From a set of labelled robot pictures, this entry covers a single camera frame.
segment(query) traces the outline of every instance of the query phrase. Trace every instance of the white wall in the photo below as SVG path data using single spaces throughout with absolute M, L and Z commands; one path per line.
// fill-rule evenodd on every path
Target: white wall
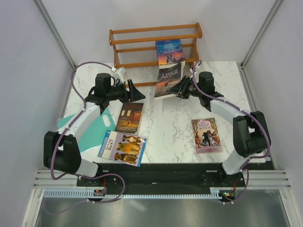
M 277 168 L 286 170 L 303 212 L 303 1 L 287 0 L 246 67 L 265 113 Z
M 242 61 L 274 0 L 42 0 L 76 63 L 113 62 L 109 30 L 200 23 L 204 61 Z
M 31 0 L 0 7 L 0 226 L 21 226 L 71 68 Z

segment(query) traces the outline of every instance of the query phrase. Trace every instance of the marble table surface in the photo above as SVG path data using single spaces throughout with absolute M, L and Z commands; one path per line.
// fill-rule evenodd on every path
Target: marble table surface
M 125 81 L 132 79 L 134 83 L 156 81 L 159 68 L 141 67 L 130 68 L 124 75 Z M 203 62 L 199 71 L 213 73 L 216 90 L 229 101 L 242 109 L 249 110 L 249 104 L 235 61 Z M 97 73 L 108 72 L 110 69 L 97 64 L 81 66 L 74 79 L 75 87 L 84 97 L 94 86 Z M 146 99 L 139 136 L 146 137 L 147 145 L 142 163 L 221 163 L 233 151 L 232 125 L 222 117 L 204 109 L 196 97 L 182 100 L 177 97 L 154 100 L 155 87 L 139 87 Z M 74 114 L 83 106 L 82 101 L 71 91 L 65 110 L 65 116 Z M 122 103 L 112 101 L 109 110 L 114 122 L 120 114 Z M 197 154 L 191 120 L 214 117 L 222 142 L 222 153 Z M 99 163 L 113 162 L 97 157 L 101 146 L 92 148 L 81 155 L 84 159 Z M 262 163 L 264 159 L 253 159 L 251 162 Z

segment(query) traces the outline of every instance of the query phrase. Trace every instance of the cable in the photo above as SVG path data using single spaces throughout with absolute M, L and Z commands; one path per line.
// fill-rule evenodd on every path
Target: cable
M 201 60 L 198 60 L 198 61 L 196 61 L 195 65 L 194 65 L 194 67 L 193 67 L 193 77 L 192 77 L 192 79 L 193 79 L 194 85 L 195 85 L 195 87 L 197 88 L 197 90 L 198 90 L 202 95 L 204 95 L 204 96 L 206 96 L 206 97 L 208 97 L 208 98 L 211 98 L 211 99 L 214 99 L 214 100 L 223 102 L 223 103 L 225 102 L 226 104 L 228 104 L 228 105 L 230 105 L 231 107 L 235 108 L 235 109 L 238 110 L 239 112 L 241 112 L 241 113 L 245 114 L 246 116 L 250 117 L 250 118 L 257 124 L 257 126 L 260 128 L 260 130 L 262 131 L 262 133 L 263 133 L 263 135 L 264 135 L 264 137 L 265 137 L 266 146 L 267 146 L 266 154 L 263 155 L 263 156 L 252 156 L 252 157 L 250 157 L 250 158 L 249 158 L 249 159 L 240 167 L 240 169 L 243 169 L 244 166 L 245 166 L 251 159 L 254 159 L 254 158 L 265 158 L 265 157 L 267 157 L 267 156 L 269 155 L 269 153 L 270 153 L 270 142 L 269 142 L 268 135 L 267 135 L 267 133 L 265 132 L 265 129 L 263 128 L 263 126 L 261 125 L 261 123 L 260 123 L 254 116 L 252 116 L 250 113 L 248 113 L 248 112 L 242 110 L 241 108 L 237 107 L 235 104 L 233 104 L 233 103 L 231 103 L 231 102 L 229 102 L 229 101 L 227 101 L 227 100 L 223 100 L 223 99 L 220 99 L 220 98 L 217 98 L 217 97 L 210 96 L 210 95 L 208 95 L 207 93 L 205 93 L 204 91 L 202 91 L 202 90 L 199 88 L 199 86 L 198 86 L 198 84 L 197 84 L 197 82 L 196 82 L 196 78 L 195 78 L 195 71 L 196 71 L 196 66 L 197 66 L 197 65 L 198 65 L 198 66 L 201 65 L 201 63 L 202 63 L 202 61 L 201 61 Z
M 269 138 L 268 138 L 268 135 L 267 133 L 265 132 L 265 129 L 263 128 L 263 126 L 261 125 L 261 123 L 254 117 L 252 116 L 250 113 L 240 109 L 239 107 L 237 107 L 235 104 L 227 101 L 227 100 L 223 100 L 223 99 L 220 99 L 220 98 L 217 98 L 217 97 L 213 97 L 213 96 L 210 96 L 208 95 L 207 93 L 205 93 L 204 91 L 202 91 L 197 82 L 196 82 L 196 78 L 195 78 L 195 71 L 196 71 L 196 66 L 198 65 L 201 65 L 202 61 L 201 60 L 198 60 L 196 61 L 196 63 L 194 64 L 194 67 L 193 67 L 193 77 L 192 77 L 192 80 L 193 80 L 193 83 L 195 85 L 195 87 L 197 88 L 197 90 L 204 96 L 208 97 L 208 98 L 211 98 L 211 99 L 214 99 L 214 100 L 217 100 L 217 101 L 220 101 L 220 102 L 223 102 L 223 103 L 226 103 L 228 105 L 230 105 L 231 107 L 235 108 L 236 110 L 238 110 L 239 112 L 245 114 L 246 116 L 250 117 L 256 124 L 257 126 L 260 128 L 260 130 L 262 131 L 264 137 L 265 137 L 265 141 L 266 141 L 266 146 L 267 146 L 267 151 L 265 153 L 265 155 L 263 156 L 253 156 L 253 157 L 250 157 L 248 160 L 246 160 L 246 162 L 243 163 L 243 165 L 241 165 L 240 167 L 240 171 L 242 172 L 247 172 L 247 180 L 246 180 L 246 184 L 245 184 L 245 187 L 242 191 L 242 193 L 238 196 L 238 198 L 234 199 L 234 201 L 231 201 L 231 202 L 225 202 L 223 204 L 233 204 L 235 201 L 237 201 L 239 198 L 241 198 L 241 196 L 245 193 L 246 189 L 247 189 L 247 186 L 248 186 L 248 182 L 249 182 L 249 179 L 250 179 L 250 174 L 249 174 L 249 171 L 248 169 L 243 169 L 244 166 L 251 160 L 251 159 L 254 159 L 254 158 L 265 158 L 269 155 L 270 153 L 270 142 L 269 142 Z
M 74 83 L 73 83 L 73 78 L 74 78 L 74 75 L 75 75 L 77 69 L 78 69 L 80 66 L 86 65 L 86 64 L 92 64 L 92 63 L 104 65 L 104 66 L 108 67 L 109 69 L 112 69 L 112 67 L 110 67 L 110 66 L 108 66 L 108 65 L 106 65 L 106 64 L 104 64 L 104 63 L 97 62 L 97 61 L 88 61 L 88 62 L 84 62 L 84 63 L 79 64 L 77 67 L 75 67 L 75 68 L 72 70 L 72 72 L 71 72 L 71 86 L 72 86 L 72 88 L 74 89 L 74 91 L 76 92 L 76 94 L 77 94 L 77 95 L 80 97 L 80 99 L 83 101 L 83 109 L 86 109 L 86 102 L 85 102 L 85 99 L 83 98 L 83 96 L 82 96 L 82 95 L 78 92 L 78 90 L 76 89 L 76 87 L 75 87 L 75 85 L 74 85 Z M 50 168 L 50 169 L 51 169 L 51 176 L 52 176 L 52 178 L 53 178 L 54 180 L 58 180 L 58 179 L 60 179 L 61 177 L 67 175 L 67 173 L 64 173 L 64 174 L 62 174 L 62 175 L 60 175 L 60 176 L 58 176 L 58 177 L 55 177 L 54 172 L 53 172 L 53 171 L 54 171 L 54 169 L 53 169 L 54 161 L 55 161 L 55 157 L 56 157 L 56 153 L 57 153 L 59 144 L 61 143 L 61 140 L 62 140 L 63 136 L 66 134 L 66 132 L 68 131 L 68 129 L 77 121 L 77 119 L 84 113 L 84 110 L 83 110 L 83 109 L 82 109 L 82 110 L 78 113 L 78 115 L 71 121 L 71 123 L 68 125 L 68 127 L 67 127 L 66 129 L 64 129 L 64 131 L 63 131 L 62 134 L 60 135 L 60 137 L 59 137 L 59 139 L 58 139 L 58 141 L 57 141 L 57 143 L 56 143 L 56 145 L 55 145 L 55 147 L 54 147 L 53 156 L 52 156 L 52 161 L 51 161 L 51 168 Z M 96 177 L 89 177 L 89 176 L 78 175 L 78 174 L 75 174 L 75 175 L 76 175 L 76 176 L 81 176 L 81 177 L 84 177 L 84 178 L 87 178 L 87 179 L 90 179 L 90 180 L 97 180 L 97 179 L 99 179 L 99 178 L 106 177 L 106 176 L 116 176 L 116 177 L 119 177 L 119 178 L 121 179 L 122 184 L 123 184 L 123 188 L 122 188 L 121 193 L 120 193 L 117 197 L 115 197 L 115 198 L 113 198 L 113 199 L 110 199 L 110 200 L 107 200 L 107 201 L 99 201 L 99 202 L 97 202 L 97 203 L 114 202 L 114 201 L 118 200 L 118 199 L 122 196 L 122 194 L 124 193 L 124 190 L 125 190 L 125 181 L 124 181 L 124 179 L 123 179 L 120 175 L 118 175 L 118 174 L 110 173 L 110 174 L 104 174 L 104 175 L 96 176 Z M 72 207 L 74 207 L 74 206 L 76 206 L 76 205 L 78 205 L 78 204 L 80 204 L 80 203 L 76 203 L 76 204 L 72 205 L 71 207 L 69 207 L 68 209 L 65 209 L 65 210 L 63 210 L 63 211 L 60 211 L 59 213 L 63 213 L 63 212 L 65 212 L 65 211 L 71 209 Z
M 236 184 L 236 182 L 233 181 L 233 190 L 232 190 L 232 193 L 236 191 L 236 188 L 237 188 L 237 184 Z

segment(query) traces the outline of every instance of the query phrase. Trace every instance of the jane eyre book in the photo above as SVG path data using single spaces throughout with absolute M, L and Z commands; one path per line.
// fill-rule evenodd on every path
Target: jane eyre book
M 179 39 L 156 41 L 159 68 L 170 68 L 171 64 L 185 62 L 181 41 Z
M 140 166 L 146 138 L 107 131 L 98 157 L 132 166 Z
M 168 68 L 160 69 L 158 74 L 158 81 L 156 84 L 155 99 L 162 99 L 175 96 L 167 90 L 180 82 L 183 76 L 183 67 L 181 63 Z
M 137 135 L 143 103 L 123 103 L 115 131 Z
M 191 123 L 194 130 L 195 146 L 198 154 L 223 151 L 214 118 L 192 120 Z

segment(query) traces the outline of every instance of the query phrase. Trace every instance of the purple cable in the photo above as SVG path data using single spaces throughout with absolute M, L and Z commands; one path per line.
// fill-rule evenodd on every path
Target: purple cable
M 248 182 L 249 182 L 249 179 L 250 179 L 250 174 L 249 174 L 249 171 L 248 169 L 243 169 L 244 166 L 251 160 L 251 159 L 254 159 L 254 158 L 265 158 L 269 155 L 270 153 L 270 142 L 269 142 L 269 138 L 268 138 L 268 135 L 266 134 L 265 132 L 265 129 L 263 128 L 263 126 L 261 125 L 261 123 L 254 117 L 252 116 L 250 113 L 244 111 L 244 110 L 241 110 L 239 107 L 237 107 L 235 104 L 229 102 L 229 101 L 226 101 L 226 100 L 223 100 L 223 99 L 220 99 L 220 98 L 217 98 L 217 97 L 213 97 L 213 96 L 210 96 L 208 95 L 207 93 L 205 93 L 204 91 L 202 91 L 199 87 L 198 87 L 198 84 L 196 82 L 196 78 L 195 78 L 195 71 L 196 71 L 196 66 L 197 65 L 200 65 L 202 63 L 201 60 L 198 60 L 195 64 L 194 64 L 194 67 L 193 67 L 193 82 L 194 82 L 194 85 L 195 87 L 197 88 L 197 90 L 204 96 L 208 97 L 208 98 L 211 98 L 211 99 L 214 99 L 214 100 L 217 100 L 217 101 L 220 101 L 220 102 L 225 102 L 226 104 L 230 105 L 231 107 L 235 108 L 236 110 L 238 110 L 239 112 L 245 114 L 246 116 L 250 117 L 256 124 L 257 126 L 260 128 L 260 130 L 262 131 L 264 137 L 265 137 L 265 141 L 266 141 L 266 145 L 267 145 L 267 151 L 266 151 L 266 154 L 263 155 L 263 156 L 253 156 L 253 157 L 250 157 L 249 159 L 247 159 L 243 165 L 241 165 L 240 167 L 240 170 L 242 172 L 247 172 L 247 180 L 246 180 L 246 184 L 245 184 L 245 187 L 242 191 L 242 193 L 232 202 L 225 202 L 225 204 L 233 204 L 235 201 L 237 201 L 246 191 L 247 189 L 247 186 L 248 186 Z
M 74 91 L 76 92 L 76 94 L 77 94 L 77 95 L 81 98 L 81 100 L 83 101 L 84 109 L 86 108 L 85 99 L 84 99 L 83 96 L 77 91 L 77 89 L 76 89 L 76 87 L 75 87 L 75 85 L 74 85 L 74 83 L 73 83 L 73 78 L 74 78 L 74 75 L 75 75 L 77 69 L 78 69 L 80 66 L 86 65 L 86 64 L 92 64 L 92 63 L 104 65 L 104 66 L 106 66 L 106 67 L 112 69 L 112 67 L 110 67 L 109 65 L 106 65 L 106 64 L 104 64 L 104 63 L 97 62 L 97 61 L 88 61 L 88 62 L 84 62 L 84 63 L 79 64 L 77 67 L 75 67 L 75 68 L 72 70 L 72 72 L 71 72 L 71 86 L 72 86 L 72 88 L 74 89 Z M 81 110 L 81 111 L 78 113 L 78 115 L 77 115 L 77 116 L 71 121 L 71 123 L 68 125 L 68 128 L 70 128 L 70 127 L 76 122 L 76 120 L 77 120 L 83 113 L 84 113 L 84 111 Z M 51 176 L 52 176 L 52 178 L 53 178 L 54 180 L 58 180 L 58 179 L 60 179 L 61 177 L 63 177 L 64 175 L 67 174 L 67 173 L 64 173 L 64 174 L 62 174 L 62 175 L 60 175 L 60 176 L 58 176 L 58 177 L 55 177 L 55 175 L 54 175 L 54 173 L 53 173 L 53 166 L 54 166 L 54 161 L 55 161 L 55 157 L 56 157 L 56 153 L 57 153 L 59 144 L 60 144 L 60 142 L 61 142 L 63 136 L 65 135 L 65 133 L 68 131 L 68 128 L 64 129 L 64 131 L 63 131 L 62 134 L 60 135 L 60 137 L 59 137 L 59 139 L 58 139 L 58 141 L 57 141 L 57 143 L 56 143 L 56 145 L 55 145 L 55 148 L 54 148 L 54 150 L 53 150 L 53 156 L 52 156 L 52 161 L 51 161 Z M 118 199 L 121 197 L 121 195 L 124 193 L 124 190 L 125 190 L 125 181 L 124 181 L 124 179 L 123 179 L 120 175 L 118 175 L 118 174 L 104 174 L 104 175 L 96 176 L 96 177 L 89 177 L 89 176 L 85 176 L 85 175 L 76 175 L 76 176 L 81 176 L 81 177 L 84 177 L 84 178 L 87 178 L 87 179 L 90 179 L 90 180 L 97 180 L 97 179 L 99 179 L 99 178 L 106 177 L 106 176 L 116 176 L 116 177 L 119 177 L 119 178 L 121 179 L 121 181 L 122 181 L 122 183 L 123 183 L 123 188 L 122 188 L 121 193 L 120 193 L 117 197 L 115 197 L 115 198 L 113 198 L 113 199 L 111 199 L 111 200 L 100 201 L 100 202 L 96 202 L 96 203 L 114 202 L 114 201 L 118 200 Z M 76 203 L 76 204 L 72 205 L 70 208 L 72 208 L 72 207 L 74 207 L 74 206 L 76 206 L 76 205 L 78 205 L 78 204 L 80 204 L 80 203 L 81 203 L 81 202 Z M 65 211 L 69 210 L 70 208 L 63 210 L 63 211 L 59 212 L 58 214 L 63 213 L 63 212 L 65 212 Z
M 263 128 L 263 126 L 261 125 L 261 123 L 254 117 L 252 116 L 250 113 L 244 111 L 244 110 L 241 110 L 239 107 L 237 107 L 235 104 L 229 102 L 229 101 L 226 101 L 226 100 L 223 100 L 223 99 L 220 99 L 220 98 L 217 98 L 217 97 L 213 97 L 213 96 L 210 96 L 208 95 L 207 93 L 205 93 L 204 91 L 202 91 L 199 87 L 198 87 L 198 84 L 196 82 L 196 78 L 195 78 L 195 71 L 196 71 L 196 66 L 197 65 L 200 65 L 202 63 L 201 60 L 198 60 L 194 67 L 193 67 L 193 82 L 194 82 L 194 85 L 195 87 L 197 88 L 197 90 L 203 94 L 204 96 L 208 97 L 208 98 L 211 98 L 211 99 L 214 99 L 214 100 L 217 100 L 217 101 L 220 101 L 220 102 L 225 102 L 226 104 L 230 105 L 231 107 L 235 108 L 236 110 L 238 110 L 239 112 L 245 114 L 246 116 L 250 117 L 257 125 L 258 127 L 260 128 L 260 130 L 262 131 L 264 137 L 265 137 L 265 141 L 266 141 L 266 145 L 267 145 L 267 151 L 266 151 L 266 154 L 263 155 L 263 156 L 253 156 L 253 157 L 250 157 L 241 167 L 240 169 L 243 169 L 244 166 L 251 160 L 251 159 L 254 159 L 254 158 L 265 158 L 269 155 L 270 153 L 270 142 L 269 142 L 269 138 L 268 138 L 268 135 L 266 134 L 265 132 L 265 129 Z

